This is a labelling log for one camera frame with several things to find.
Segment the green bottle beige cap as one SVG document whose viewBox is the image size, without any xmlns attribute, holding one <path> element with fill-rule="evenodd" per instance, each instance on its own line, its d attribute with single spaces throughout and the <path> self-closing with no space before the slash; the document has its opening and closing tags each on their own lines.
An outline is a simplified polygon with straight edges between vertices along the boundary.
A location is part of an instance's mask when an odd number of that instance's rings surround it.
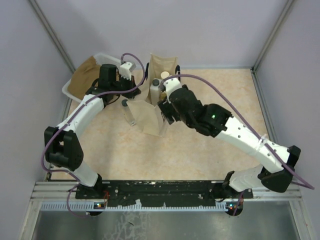
<svg viewBox="0 0 320 240">
<path fill-rule="evenodd" d="M 165 78 L 167 78 L 167 77 L 169 77 L 169 76 L 170 76 L 170 73 L 167 72 L 167 71 L 163 71 L 163 72 L 160 74 L 160 77 L 161 77 L 162 79 L 165 79 Z"/>
</svg>

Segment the beige canvas tote bag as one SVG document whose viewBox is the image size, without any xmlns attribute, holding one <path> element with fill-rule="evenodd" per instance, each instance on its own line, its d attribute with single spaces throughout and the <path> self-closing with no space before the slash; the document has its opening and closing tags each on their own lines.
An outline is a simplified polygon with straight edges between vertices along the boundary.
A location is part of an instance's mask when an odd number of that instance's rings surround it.
<svg viewBox="0 0 320 240">
<path fill-rule="evenodd" d="M 163 137 L 166 134 L 168 122 L 160 108 L 151 104 L 150 86 L 153 79 L 160 79 L 162 82 L 161 73 L 164 71 L 169 72 L 170 76 L 174 75 L 177 65 L 177 56 L 160 57 L 152 54 L 145 69 L 144 82 L 139 87 L 141 93 L 133 100 L 127 101 L 137 127 L 144 134 L 157 137 Z"/>
</svg>

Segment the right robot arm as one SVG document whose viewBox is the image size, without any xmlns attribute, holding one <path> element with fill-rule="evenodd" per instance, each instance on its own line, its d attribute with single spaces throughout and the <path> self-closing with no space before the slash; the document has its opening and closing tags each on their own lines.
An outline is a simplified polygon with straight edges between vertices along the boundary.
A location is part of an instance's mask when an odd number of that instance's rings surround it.
<svg viewBox="0 0 320 240">
<path fill-rule="evenodd" d="M 258 166 L 227 173 L 223 185 L 227 197 L 235 198 L 240 192 L 257 187 L 277 193 L 288 189 L 301 153 L 297 146 L 285 147 L 265 137 L 256 137 L 224 107 L 202 104 L 186 85 L 159 101 L 157 106 L 170 124 L 182 121 L 198 133 L 225 141 L 258 160 Z"/>
</svg>

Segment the clear bottle dark cap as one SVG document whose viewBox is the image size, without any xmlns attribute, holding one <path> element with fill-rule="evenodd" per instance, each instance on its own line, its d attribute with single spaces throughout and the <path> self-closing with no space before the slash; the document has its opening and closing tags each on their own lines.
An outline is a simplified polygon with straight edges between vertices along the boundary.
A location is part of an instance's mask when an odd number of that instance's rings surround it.
<svg viewBox="0 0 320 240">
<path fill-rule="evenodd" d="M 127 121 L 127 123 L 130 126 L 134 126 L 136 124 L 136 121 L 135 121 L 135 118 L 133 117 L 133 114 L 128 106 L 127 99 L 123 99 L 121 101 L 121 110 L 122 110 L 123 116 L 124 116 L 125 120 Z"/>
</svg>

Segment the white square bottle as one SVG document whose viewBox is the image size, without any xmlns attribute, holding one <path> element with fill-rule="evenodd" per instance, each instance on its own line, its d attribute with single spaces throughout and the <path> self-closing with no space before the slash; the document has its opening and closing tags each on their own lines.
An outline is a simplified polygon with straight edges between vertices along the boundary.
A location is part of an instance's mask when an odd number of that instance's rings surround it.
<svg viewBox="0 0 320 240">
<path fill-rule="evenodd" d="M 153 106 L 156 106 L 160 101 L 161 92 L 161 80 L 158 78 L 154 78 L 149 88 L 150 100 Z"/>
</svg>

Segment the amber liquid bottle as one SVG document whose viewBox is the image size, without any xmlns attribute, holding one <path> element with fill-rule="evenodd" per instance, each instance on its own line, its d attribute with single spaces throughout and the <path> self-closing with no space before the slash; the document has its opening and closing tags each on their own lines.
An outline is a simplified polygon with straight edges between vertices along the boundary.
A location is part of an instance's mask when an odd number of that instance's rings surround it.
<svg viewBox="0 0 320 240">
<path fill-rule="evenodd" d="M 162 92 L 160 93 L 160 100 L 162 101 L 162 100 L 164 100 L 166 97 L 167 97 L 166 91 L 162 91 Z"/>
</svg>

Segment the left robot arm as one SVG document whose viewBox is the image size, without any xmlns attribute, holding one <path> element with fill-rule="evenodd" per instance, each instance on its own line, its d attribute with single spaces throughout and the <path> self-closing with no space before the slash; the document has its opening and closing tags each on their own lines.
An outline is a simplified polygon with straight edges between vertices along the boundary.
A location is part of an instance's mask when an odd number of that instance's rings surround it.
<svg viewBox="0 0 320 240">
<path fill-rule="evenodd" d="M 102 64 L 98 78 L 86 91 L 78 107 L 65 121 L 44 131 L 45 160 L 59 171 L 73 176 L 86 197 L 101 197 L 104 186 L 102 177 L 85 163 L 79 137 L 114 96 L 133 98 L 140 94 L 132 76 L 134 67 L 131 62 L 123 62 L 120 66 Z"/>
</svg>

